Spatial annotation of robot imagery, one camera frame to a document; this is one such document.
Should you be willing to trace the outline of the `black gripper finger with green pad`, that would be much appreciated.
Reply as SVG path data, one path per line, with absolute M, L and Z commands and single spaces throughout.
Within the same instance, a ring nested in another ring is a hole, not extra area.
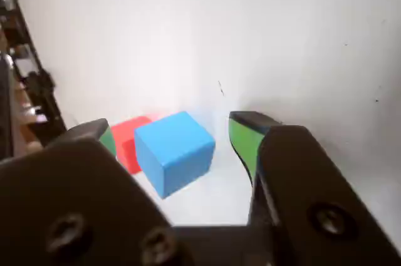
M 229 114 L 229 140 L 266 224 L 273 265 L 399 265 L 400 255 L 326 151 L 301 125 Z
M 1 163 L 2 265 L 193 265 L 152 199 L 97 140 Z

